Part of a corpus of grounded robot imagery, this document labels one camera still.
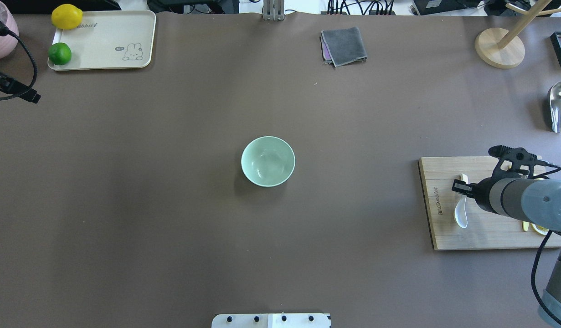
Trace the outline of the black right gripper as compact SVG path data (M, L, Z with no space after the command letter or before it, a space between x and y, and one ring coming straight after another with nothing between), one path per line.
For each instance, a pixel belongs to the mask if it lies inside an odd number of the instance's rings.
M467 183L463 180L454 180L452 191L475 199L476 204L483 210L493 210L490 204L490 189L493 186L492 179L483 179L478 183Z

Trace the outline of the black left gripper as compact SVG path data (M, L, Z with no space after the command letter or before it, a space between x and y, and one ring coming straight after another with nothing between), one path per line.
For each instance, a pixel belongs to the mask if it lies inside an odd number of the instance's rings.
M27 102L38 103L41 99L37 91L2 72L0 72L0 91L8 95L0 97L0 101L18 97Z

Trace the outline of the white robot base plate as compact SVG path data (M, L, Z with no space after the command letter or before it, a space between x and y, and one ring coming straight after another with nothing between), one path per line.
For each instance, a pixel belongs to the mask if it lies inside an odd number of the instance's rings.
M325 313L231 313L214 316L212 328L330 328Z

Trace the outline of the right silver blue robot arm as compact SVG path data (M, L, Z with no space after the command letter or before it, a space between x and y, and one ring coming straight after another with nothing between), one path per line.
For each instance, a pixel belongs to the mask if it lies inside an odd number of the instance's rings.
M561 236L561 180L486 178L478 184L455 180L452 189L476 199L476 203L483 210L542 226L548 230L537 249L530 284L539 304L537 311L541 319L554 328L561 328L561 250L543 293L538 291L536 285L541 252L551 235Z

